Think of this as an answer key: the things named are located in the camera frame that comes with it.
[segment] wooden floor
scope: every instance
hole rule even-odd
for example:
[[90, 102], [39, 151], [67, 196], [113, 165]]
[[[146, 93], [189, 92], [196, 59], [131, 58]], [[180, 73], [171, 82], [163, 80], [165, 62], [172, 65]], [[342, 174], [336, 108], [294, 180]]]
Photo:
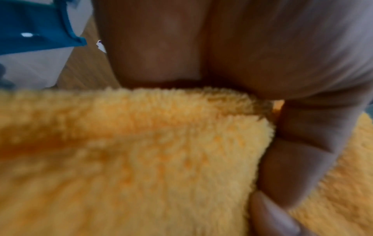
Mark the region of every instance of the wooden floor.
[[119, 88], [106, 54], [96, 45], [100, 38], [93, 17], [88, 21], [82, 36], [87, 40], [87, 46], [73, 50], [58, 79], [57, 87], [78, 90]]

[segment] blue lid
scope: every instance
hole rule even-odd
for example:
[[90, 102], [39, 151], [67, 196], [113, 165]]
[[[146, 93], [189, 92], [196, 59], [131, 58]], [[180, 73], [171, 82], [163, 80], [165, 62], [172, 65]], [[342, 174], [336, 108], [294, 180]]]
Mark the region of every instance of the blue lid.
[[0, 55], [86, 45], [67, 15], [70, 0], [52, 4], [0, 0]]

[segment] towel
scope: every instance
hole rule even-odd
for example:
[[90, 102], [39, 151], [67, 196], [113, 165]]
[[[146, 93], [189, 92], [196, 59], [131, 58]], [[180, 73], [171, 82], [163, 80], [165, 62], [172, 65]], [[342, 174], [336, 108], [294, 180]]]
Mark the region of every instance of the towel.
[[[251, 236], [272, 103], [225, 89], [0, 93], [1, 235]], [[373, 235], [373, 124], [291, 214]]]

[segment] skin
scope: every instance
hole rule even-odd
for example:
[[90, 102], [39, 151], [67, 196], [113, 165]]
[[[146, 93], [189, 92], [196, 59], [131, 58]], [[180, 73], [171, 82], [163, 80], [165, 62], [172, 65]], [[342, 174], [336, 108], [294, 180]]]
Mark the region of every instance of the skin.
[[285, 100], [251, 216], [259, 236], [315, 235], [285, 210], [335, 162], [373, 97], [373, 2], [93, 2], [124, 87], [224, 86]]

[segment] yellow towel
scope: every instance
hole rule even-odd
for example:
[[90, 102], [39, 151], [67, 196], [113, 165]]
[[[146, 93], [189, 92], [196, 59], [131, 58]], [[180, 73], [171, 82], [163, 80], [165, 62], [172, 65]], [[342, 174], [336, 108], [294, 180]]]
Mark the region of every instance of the yellow towel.
[[[0, 93], [1, 235], [244, 236], [271, 105], [230, 90]], [[373, 235], [373, 124], [292, 212]]]

